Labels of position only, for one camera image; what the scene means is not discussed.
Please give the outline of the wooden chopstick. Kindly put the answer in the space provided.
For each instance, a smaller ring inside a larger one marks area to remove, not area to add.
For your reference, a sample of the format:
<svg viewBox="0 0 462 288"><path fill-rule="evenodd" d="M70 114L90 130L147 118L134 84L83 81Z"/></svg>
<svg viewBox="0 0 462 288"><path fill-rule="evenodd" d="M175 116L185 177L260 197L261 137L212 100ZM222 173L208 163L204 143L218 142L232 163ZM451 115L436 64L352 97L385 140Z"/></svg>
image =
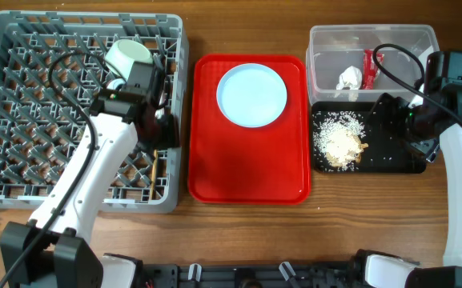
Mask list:
<svg viewBox="0 0 462 288"><path fill-rule="evenodd" d="M153 153L154 156L154 161L151 169L151 184L149 188L149 200L155 200L156 198L156 192L155 192L155 187L156 187L156 175L157 175L157 170L158 170L158 162L159 162L159 151L154 150Z"/></svg>

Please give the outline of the light blue bowl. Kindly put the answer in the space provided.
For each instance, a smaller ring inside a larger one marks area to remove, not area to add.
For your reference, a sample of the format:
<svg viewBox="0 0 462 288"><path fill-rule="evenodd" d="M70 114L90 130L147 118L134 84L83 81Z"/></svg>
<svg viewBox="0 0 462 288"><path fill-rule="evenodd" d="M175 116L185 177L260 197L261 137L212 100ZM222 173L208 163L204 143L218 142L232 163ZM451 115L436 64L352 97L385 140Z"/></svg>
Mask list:
<svg viewBox="0 0 462 288"><path fill-rule="evenodd" d="M121 90L125 84L126 84L126 81L123 78L116 78L116 79L109 81L106 84L106 88L108 90Z"/></svg>

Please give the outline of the red snack wrapper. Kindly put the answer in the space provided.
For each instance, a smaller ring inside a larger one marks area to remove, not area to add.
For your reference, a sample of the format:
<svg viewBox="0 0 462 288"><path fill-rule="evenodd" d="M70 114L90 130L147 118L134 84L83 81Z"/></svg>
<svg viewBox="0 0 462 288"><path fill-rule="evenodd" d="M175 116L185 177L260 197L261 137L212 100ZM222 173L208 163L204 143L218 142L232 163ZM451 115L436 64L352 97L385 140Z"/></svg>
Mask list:
<svg viewBox="0 0 462 288"><path fill-rule="evenodd" d="M361 90L372 90L379 75L380 70L374 62L373 50L365 50Z"/></svg>

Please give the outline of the rice and nut scraps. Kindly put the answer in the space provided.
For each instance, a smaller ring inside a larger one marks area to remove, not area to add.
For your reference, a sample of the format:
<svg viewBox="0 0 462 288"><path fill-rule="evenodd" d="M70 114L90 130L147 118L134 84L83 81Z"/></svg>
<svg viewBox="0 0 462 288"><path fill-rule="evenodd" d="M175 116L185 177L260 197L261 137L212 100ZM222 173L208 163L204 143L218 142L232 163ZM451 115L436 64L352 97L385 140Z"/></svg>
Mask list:
<svg viewBox="0 0 462 288"><path fill-rule="evenodd" d="M368 148L363 116L353 111L317 111L312 124L313 155L319 168L324 172L356 171Z"/></svg>

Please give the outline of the mint green bowl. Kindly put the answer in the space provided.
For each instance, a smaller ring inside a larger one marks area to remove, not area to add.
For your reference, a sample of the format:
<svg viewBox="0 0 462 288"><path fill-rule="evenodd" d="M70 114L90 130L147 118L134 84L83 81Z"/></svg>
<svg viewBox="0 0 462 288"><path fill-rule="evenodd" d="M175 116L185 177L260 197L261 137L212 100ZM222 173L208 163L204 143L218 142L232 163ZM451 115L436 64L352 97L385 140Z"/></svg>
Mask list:
<svg viewBox="0 0 462 288"><path fill-rule="evenodd" d="M127 80L135 62L152 64L153 56L143 44L130 39L120 39L111 46L104 60L111 72Z"/></svg>

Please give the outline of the light blue round plate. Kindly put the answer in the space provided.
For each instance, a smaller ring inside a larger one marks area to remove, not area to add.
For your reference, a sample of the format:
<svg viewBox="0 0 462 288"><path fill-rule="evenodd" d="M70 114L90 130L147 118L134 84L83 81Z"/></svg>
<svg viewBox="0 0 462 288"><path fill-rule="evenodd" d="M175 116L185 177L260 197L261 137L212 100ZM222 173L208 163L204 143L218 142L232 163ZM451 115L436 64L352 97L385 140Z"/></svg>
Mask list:
<svg viewBox="0 0 462 288"><path fill-rule="evenodd" d="M245 63L229 69L215 92L223 116L237 126L259 128L273 123L287 105L287 87L272 68Z"/></svg>

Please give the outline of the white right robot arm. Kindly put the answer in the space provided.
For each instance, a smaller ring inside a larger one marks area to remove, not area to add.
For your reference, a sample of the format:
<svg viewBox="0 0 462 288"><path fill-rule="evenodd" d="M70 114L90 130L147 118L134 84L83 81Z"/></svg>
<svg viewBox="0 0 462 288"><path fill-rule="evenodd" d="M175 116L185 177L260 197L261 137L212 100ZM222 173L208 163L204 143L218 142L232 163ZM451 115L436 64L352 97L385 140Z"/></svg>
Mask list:
<svg viewBox="0 0 462 288"><path fill-rule="evenodd" d="M393 82L420 96L419 106L382 94L368 115L413 154L441 150L447 173L448 237L440 267L420 268L395 256L367 252L361 277L371 287L462 287L462 51L437 51L419 63L420 78L407 84L380 62ZM430 151L422 145L433 141Z"/></svg>

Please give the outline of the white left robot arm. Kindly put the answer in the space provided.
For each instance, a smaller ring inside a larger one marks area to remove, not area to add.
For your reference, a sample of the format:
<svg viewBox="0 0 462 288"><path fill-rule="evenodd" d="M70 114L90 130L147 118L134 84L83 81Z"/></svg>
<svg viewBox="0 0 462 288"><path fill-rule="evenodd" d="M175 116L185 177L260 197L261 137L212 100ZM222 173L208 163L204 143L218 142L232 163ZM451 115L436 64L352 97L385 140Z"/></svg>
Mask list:
<svg viewBox="0 0 462 288"><path fill-rule="evenodd" d="M135 150L179 144L176 118L156 118L166 74L134 62L125 84L104 88L84 114L86 128L48 198L25 224L9 222L0 237L6 273L0 287L140 287L143 264L90 248L94 221L119 167Z"/></svg>

